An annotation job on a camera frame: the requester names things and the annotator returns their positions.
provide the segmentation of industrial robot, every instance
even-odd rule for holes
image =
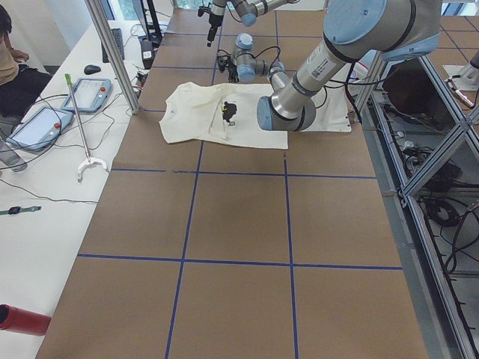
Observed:
[[[251,26],[258,16],[293,2],[297,1],[257,0],[249,4],[233,0],[232,4],[243,24]],[[222,24],[226,5],[226,0],[214,0],[207,8],[212,26],[209,41],[214,40]],[[441,0],[331,0],[324,19],[323,40],[293,78],[288,77],[280,63],[270,64],[266,76],[274,92],[261,97],[257,104],[260,128],[307,129],[316,116],[311,97],[342,67],[354,64],[372,49],[381,52],[386,62],[407,61],[432,52],[439,43],[441,6]],[[237,46],[242,45],[242,41],[237,41]],[[244,56],[241,65],[246,78],[263,70],[252,56]]]

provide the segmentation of pink object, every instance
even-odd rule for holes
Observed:
[[[10,305],[0,305],[0,330],[30,335],[45,335],[49,316],[33,313]]]

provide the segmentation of computer mouse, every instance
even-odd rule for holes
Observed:
[[[102,69],[97,65],[87,65],[83,72],[85,75],[91,75],[92,73],[99,73]]]

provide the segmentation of table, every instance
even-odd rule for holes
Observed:
[[[112,28],[122,29],[123,44],[126,44],[125,65],[131,79],[134,79],[138,68],[142,68],[139,42],[135,37],[130,38],[131,32],[139,34],[141,31],[135,24],[137,22],[111,22]],[[80,77],[111,79],[113,87],[106,105],[110,104],[121,89],[118,81],[114,80],[111,64],[103,64],[101,58],[100,39],[91,26],[41,96],[67,93],[64,74],[69,73],[73,81]],[[86,76],[83,69],[87,64],[99,65],[102,71]],[[51,106],[59,107],[64,97],[48,101]],[[35,105],[25,118],[43,105],[45,103]],[[92,150],[92,156],[105,159],[110,168],[130,118],[123,95],[106,110],[106,114],[113,117],[115,123],[98,149]],[[112,119],[104,114],[91,119],[92,117],[85,115],[82,120],[88,120],[85,133],[89,146],[95,147]],[[75,119],[70,128],[76,126]],[[81,143],[78,128],[64,133],[56,142],[61,146]],[[26,161],[36,156],[23,151],[18,153]],[[28,168],[21,173],[3,170],[0,179],[44,197],[98,201],[109,174],[101,166],[89,168],[83,173],[83,182],[79,184],[76,180],[77,169],[84,159],[85,153],[81,147],[53,147],[39,159],[28,163]],[[3,182],[0,182],[0,203],[2,209],[11,206],[42,206],[35,213],[0,217],[0,301],[51,316],[96,205],[41,200]],[[42,340],[43,337],[3,331],[0,333],[0,358],[31,359]]]

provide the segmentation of black hair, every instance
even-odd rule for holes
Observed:
[[[12,19],[3,6],[0,5],[0,37],[12,32]]]

